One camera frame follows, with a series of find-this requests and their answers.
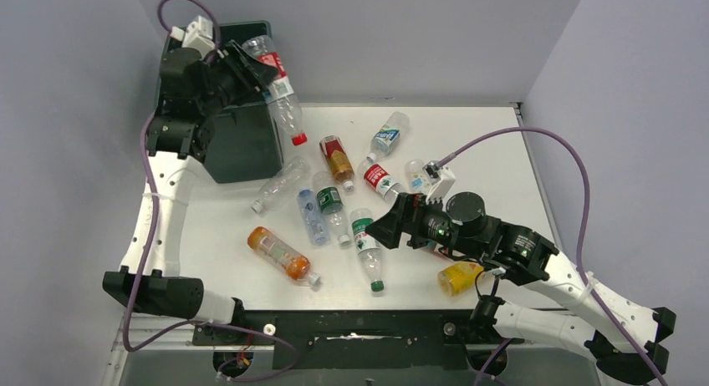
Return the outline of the red label upright-lying bottle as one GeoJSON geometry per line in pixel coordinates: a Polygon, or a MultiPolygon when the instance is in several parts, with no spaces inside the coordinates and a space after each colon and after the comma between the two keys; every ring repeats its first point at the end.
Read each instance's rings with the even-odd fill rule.
{"type": "Polygon", "coordinates": [[[294,146],[305,144],[308,137],[303,128],[300,102],[273,40],[268,35],[257,36],[246,40],[242,48],[260,63],[278,70],[278,75],[268,84],[264,94],[269,113],[294,146]]]}

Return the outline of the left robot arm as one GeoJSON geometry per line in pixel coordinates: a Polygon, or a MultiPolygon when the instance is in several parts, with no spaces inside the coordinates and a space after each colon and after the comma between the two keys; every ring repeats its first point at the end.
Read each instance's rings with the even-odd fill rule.
{"type": "Polygon", "coordinates": [[[173,48],[161,60],[156,108],[139,142],[145,189],[129,249],[102,288],[127,312],[235,324],[242,302],[181,275],[181,237],[214,135],[212,119],[261,96],[277,70],[235,41],[216,51],[173,48]]]}

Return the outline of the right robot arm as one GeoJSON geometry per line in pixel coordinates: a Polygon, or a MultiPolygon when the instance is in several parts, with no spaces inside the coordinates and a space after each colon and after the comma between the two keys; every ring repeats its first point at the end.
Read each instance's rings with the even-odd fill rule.
{"type": "Polygon", "coordinates": [[[488,215],[475,193],[461,192],[447,202],[402,193],[366,230],[389,249],[396,249],[403,235],[414,249],[437,244],[452,260],[475,262],[565,309],[565,314],[555,314],[493,294],[481,296],[469,320],[478,340],[524,339],[562,348],[632,385],[649,383],[666,372],[669,353],[662,342],[674,331],[676,315],[671,310],[643,307],[622,297],[581,272],[536,231],[488,215]]]}

